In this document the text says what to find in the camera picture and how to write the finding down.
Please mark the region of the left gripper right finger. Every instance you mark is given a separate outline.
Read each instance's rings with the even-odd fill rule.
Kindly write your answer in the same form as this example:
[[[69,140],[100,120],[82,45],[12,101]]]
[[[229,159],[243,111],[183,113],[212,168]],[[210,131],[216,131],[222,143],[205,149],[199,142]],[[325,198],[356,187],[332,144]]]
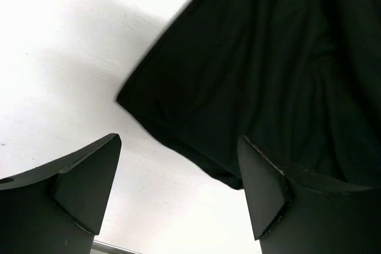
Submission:
[[[379,253],[380,189],[316,174],[241,137],[238,160],[263,253]]]

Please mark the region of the black shorts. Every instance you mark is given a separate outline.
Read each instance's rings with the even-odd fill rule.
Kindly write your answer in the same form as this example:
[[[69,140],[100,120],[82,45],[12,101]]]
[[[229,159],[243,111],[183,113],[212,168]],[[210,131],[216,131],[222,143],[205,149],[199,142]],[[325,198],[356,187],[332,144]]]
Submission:
[[[243,187],[237,143],[380,186],[380,0],[192,0],[119,91],[156,140]]]

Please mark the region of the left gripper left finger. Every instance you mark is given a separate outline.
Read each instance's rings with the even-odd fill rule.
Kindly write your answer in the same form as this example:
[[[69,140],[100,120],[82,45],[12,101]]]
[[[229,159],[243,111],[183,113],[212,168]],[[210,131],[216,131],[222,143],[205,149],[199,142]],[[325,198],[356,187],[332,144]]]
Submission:
[[[1,253],[89,253],[101,230],[121,151],[111,133],[1,179]]]

